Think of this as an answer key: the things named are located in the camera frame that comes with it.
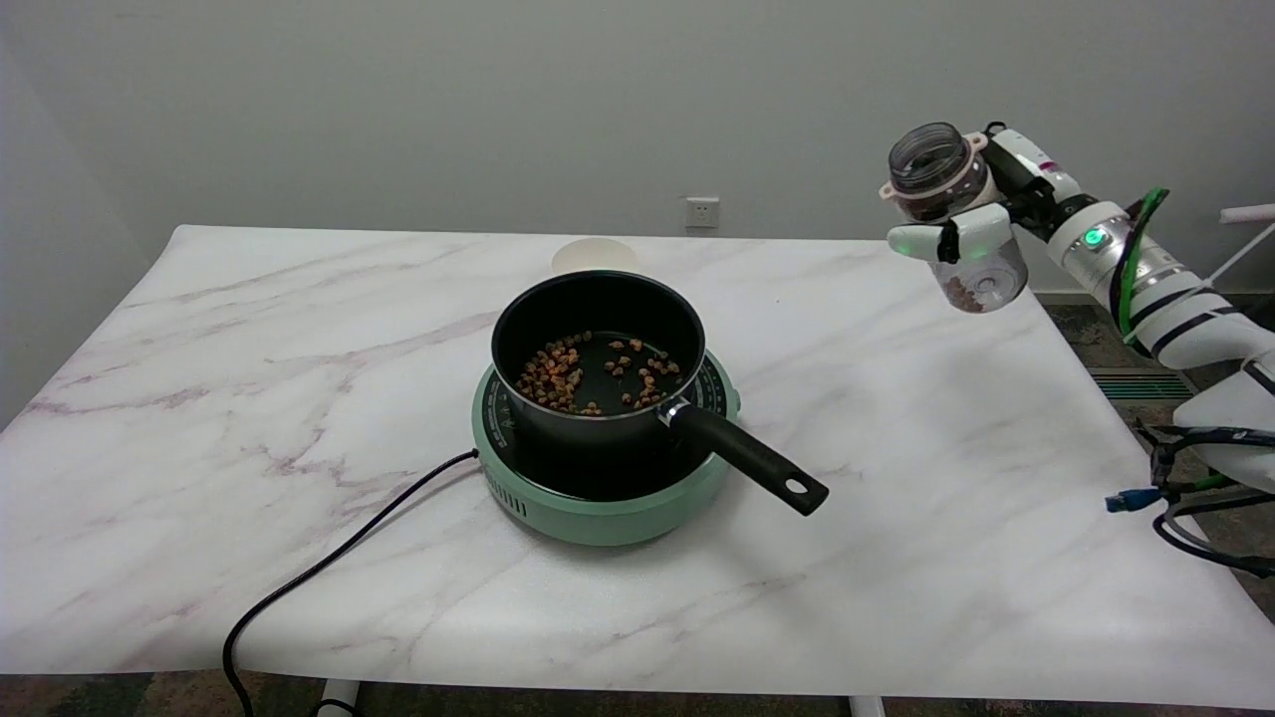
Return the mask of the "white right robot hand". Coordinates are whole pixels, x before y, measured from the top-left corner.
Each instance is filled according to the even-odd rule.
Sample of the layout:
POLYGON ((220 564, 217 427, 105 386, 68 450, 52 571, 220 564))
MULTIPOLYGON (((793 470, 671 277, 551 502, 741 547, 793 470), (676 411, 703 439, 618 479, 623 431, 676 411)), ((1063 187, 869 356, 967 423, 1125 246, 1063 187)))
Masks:
POLYGON ((1015 227, 1048 239, 1065 203, 1081 195, 1056 159, 1006 122, 969 134, 941 121, 912 128, 889 151, 887 168, 878 196, 904 217, 887 244, 932 264, 996 254, 1015 227))

